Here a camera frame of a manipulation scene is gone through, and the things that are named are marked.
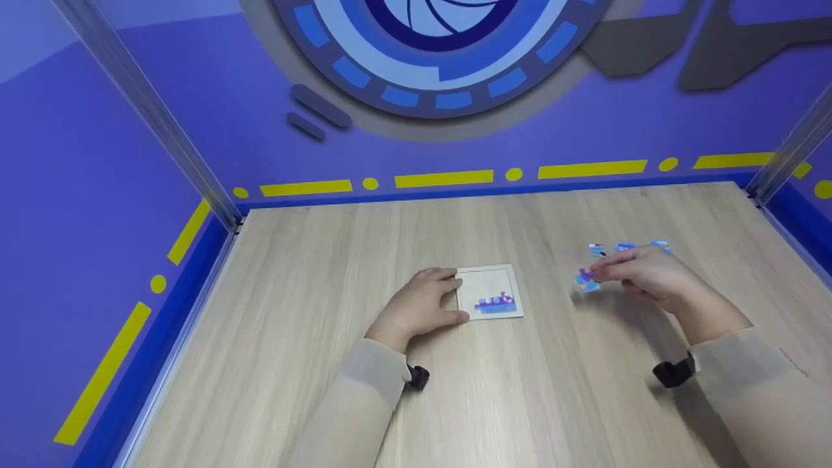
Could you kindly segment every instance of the wooden table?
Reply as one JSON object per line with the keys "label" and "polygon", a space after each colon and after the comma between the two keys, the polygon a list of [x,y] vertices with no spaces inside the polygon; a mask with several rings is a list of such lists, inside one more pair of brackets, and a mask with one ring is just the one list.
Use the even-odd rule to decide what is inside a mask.
{"label": "wooden table", "polygon": [[685,355],[669,316],[572,292],[588,242],[654,239],[832,393],[832,296],[732,183],[258,210],[133,465],[279,466],[415,271],[512,263],[526,316],[413,343],[431,381],[401,400],[377,466],[743,466],[696,384],[651,376]]}

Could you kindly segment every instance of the beige sleeve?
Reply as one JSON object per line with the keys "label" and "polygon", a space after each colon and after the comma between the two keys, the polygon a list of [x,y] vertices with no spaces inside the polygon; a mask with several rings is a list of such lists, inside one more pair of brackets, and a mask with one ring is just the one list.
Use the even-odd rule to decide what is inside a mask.
{"label": "beige sleeve", "polygon": [[373,468],[409,380],[403,354],[360,341],[301,432],[288,468]]}
{"label": "beige sleeve", "polygon": [[832,403],[754,328],[691,348],[696,379],[752,468],[832,467]]}

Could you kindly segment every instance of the yellow stripe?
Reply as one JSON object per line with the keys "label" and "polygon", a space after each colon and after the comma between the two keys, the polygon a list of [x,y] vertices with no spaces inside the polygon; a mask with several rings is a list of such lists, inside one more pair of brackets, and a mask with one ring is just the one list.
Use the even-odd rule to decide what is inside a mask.
{"label": "yellow stripe", "polygon": [[809,171],[811,171],[811,170],[812,170],[812,165],[811,165],[811,164],[809,164],[809,163],[808,163],[808,162],[806,162],[806,161],[803,161],[803,162],[802,162],[802,163],[801,163],[801,164],[797,167],[797,169],[795,169],[795,177],[797,177],[797,178],[799,178],[799,179],[802,179],[803,177],[806,177],[806,174],[808,174],[808,173],[809,173]]}
{"label": "yellow stripe", "polygon": [[437,172],[396,176],[396,188],[436,187],[442,185],[484,184],[494,182],[494,171]]}
{"label": "yellow stripe", "polygon": [[142,302],[136,303],[136,306],[133,307],[133,312],[124,322],[118,336],[110,345],[104,359],[98,364],[98,368],[87,383],[87,387],[78,397],[78,401],[75,402],[75,406],[72,407],[72,411],[69,412],[69,416],[67,416],[63,426],[53,439],[56,443],[74,446],[78,441],[78,436],[81,435],[84,426],[90,420],[92,412],[98,406],[104,391],[110,385],[112,377],[118,371],[118,367],[124,361],[124,357],[127,356],[127,352],[133,346],[133,341],[136,340],[139,331],[145,325],[145,321],[150,314],[150,307]]}
{"label": "yellow stripe", "polygon": [[714,154],[701,156],[694,169],[722,169],[725,167],[764,166],[774,155],[773,152],[741,152],[737,154]]}
{"label": "yellow stripe", "polygon": [[173,243],[171,251],[167,252],[167,258],[172,261],[174,265],[179,266],[179,263],[182,261],[182,258],[188,252],[188,248],[194,241],[196,233],[200,231],[202,223],[205,222],[208,217],[208,213],[210,213],[210,205],[205,201],[205,199],[203,199],[199,206],[194,210],[194,214],[191,215],[191,219],[189,219],[185,224],[185,228],[182,229],[179,237],[176,238],[176,242]]}
{"label": "yellow stripe", "polygon": [[559,179],[562,177],[610,176],[613,174],[639,174],[644,172],[647,159],[635,161],[589,162],[586,164],[564,164],[562,166],[540,166],[538,179]]}
{"label": "yellow stripe", "polygon": [[301,182],[295,184],[261,185],[263,197],[287,197],[288,195],[314,195],[315,193],[351,192],[349,179],[341,181]]}

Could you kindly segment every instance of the blue baseboard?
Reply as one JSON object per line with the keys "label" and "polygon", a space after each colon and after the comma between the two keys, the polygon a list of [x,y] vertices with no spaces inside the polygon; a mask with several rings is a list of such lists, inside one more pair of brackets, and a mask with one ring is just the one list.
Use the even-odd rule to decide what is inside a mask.
{"label": "blue baseboard", "polygon": [[797,242],[832,275],[832,221],[790,183],[766,206]]}
{"label": "blue baseboard", "polygon": [[614,181],[600,182],[570,182],[546,185],[534,185],[524,187],[487,187],[471,189],[453,189],[436,192],[415,192],[408,193],[406,189],[401,192],[384,195],[370,196],[343,196],[327,198],[307,198],[303,200],[268,200],[265,202],[238,203],[237,209],[243,215],[257,208],[283,208],[283,207],[314,207],[318,205],[343,205],[346,203],[374,203],[374,202],[401,202],[404,200],[428,200],[434,198],[456,198],[456,197],[486,197],[490,195],[517,195],[521,193],[540,192],[569,192],[572,190],[591,190],[602,188],[621,187],[645,187],[653,185],[673,185],[698,182],[734,182],[740,187],[745,187],[751,182],[753,172],[733,172],[721,174],[703,174],[679,177],[652,177],[647,179],[619,179]]}
{"label": "blue baseboard", "polygon": [[227,236],[228,231],[215,217],[211,217],[200,240],[192,247],[191,258],[183,266],[179,279],[92,429],[73,465],[75,468],[104,467],[115,463]]}

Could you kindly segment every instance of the porthole graphic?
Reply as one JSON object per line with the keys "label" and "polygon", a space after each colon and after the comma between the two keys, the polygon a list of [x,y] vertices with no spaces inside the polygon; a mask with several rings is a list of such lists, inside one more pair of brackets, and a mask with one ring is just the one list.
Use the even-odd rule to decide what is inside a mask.
{"label": "porthole graphic", "polygon": [[574,51],[610,0],[275,0],[304,55],[372,107],[416,118],[482,112]]}

